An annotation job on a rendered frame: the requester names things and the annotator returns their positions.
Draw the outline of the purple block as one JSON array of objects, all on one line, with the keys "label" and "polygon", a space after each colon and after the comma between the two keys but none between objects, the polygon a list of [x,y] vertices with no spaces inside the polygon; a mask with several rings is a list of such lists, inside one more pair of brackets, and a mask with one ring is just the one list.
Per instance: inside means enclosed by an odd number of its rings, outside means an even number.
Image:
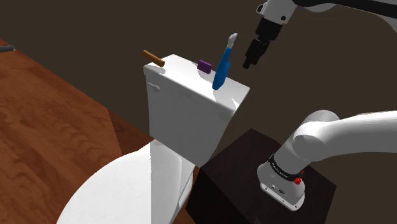
[{"label": "purple block", "polygon": [[210,74],[212,71],[212,64],[210,64],[204,60],[199,60],[197,63],[197,69],[206,73],[206,74]]}]

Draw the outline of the white toilet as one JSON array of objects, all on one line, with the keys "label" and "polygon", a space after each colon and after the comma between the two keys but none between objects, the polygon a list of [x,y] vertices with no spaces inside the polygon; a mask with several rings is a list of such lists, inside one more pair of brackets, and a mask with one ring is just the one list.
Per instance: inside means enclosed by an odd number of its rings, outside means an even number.
[{"label": "white toilet", "polygon": [[146,64],[151,141],[100,168],[74,193],[56,224],[172,224],[193,170],[215,152],[249,88],[178,55]]}]

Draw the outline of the blue toothbrush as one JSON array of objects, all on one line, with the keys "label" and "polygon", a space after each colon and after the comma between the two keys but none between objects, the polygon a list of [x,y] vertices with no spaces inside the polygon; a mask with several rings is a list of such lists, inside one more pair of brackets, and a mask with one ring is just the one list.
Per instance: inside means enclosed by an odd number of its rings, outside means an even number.
[{"label": "blue toothbrush", "polygon": [[226,45],[225,51],[223,52],[222,58],[218,64],[216,73],[214,75],[214,79],[213,79],[213,83],[212,83],[213,90],[218,90],[224,84],[224,82],[226,80],[228,70],[230,67],[229,58],[230,58],[233,44],[234,44],[237,36],[238,36],[237,33],[233,33],[228,38],[228,43]]}]

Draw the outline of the brown cylinder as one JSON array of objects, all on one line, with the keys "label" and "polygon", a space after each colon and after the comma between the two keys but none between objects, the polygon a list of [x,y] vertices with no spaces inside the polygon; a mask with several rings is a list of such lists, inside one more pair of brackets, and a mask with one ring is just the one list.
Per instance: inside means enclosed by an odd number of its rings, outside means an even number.
[{"label": "brown cylinder", "polygon": [[159,67],[164,67],[164,65],[165,65],[165,61],[164,60],[162,60],[161,58],[157,57],[156,55],[153,55],[152,53],[150,53],[147,50],[143,50],[142,56],[145,59],[149,60],[150,62],[158,65]]}]

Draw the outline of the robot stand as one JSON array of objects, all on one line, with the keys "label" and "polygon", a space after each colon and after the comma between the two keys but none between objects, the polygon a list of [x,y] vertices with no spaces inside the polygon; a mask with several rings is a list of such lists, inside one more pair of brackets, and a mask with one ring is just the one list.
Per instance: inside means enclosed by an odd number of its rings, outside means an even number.
[{"label": "robot stand", "polygon": [[260,188],[256,171],[280,144],[250,129],[200,168],[186,210],[195,224],[325,224],[336,185],[308,166],[305,200],[290,211]]}]

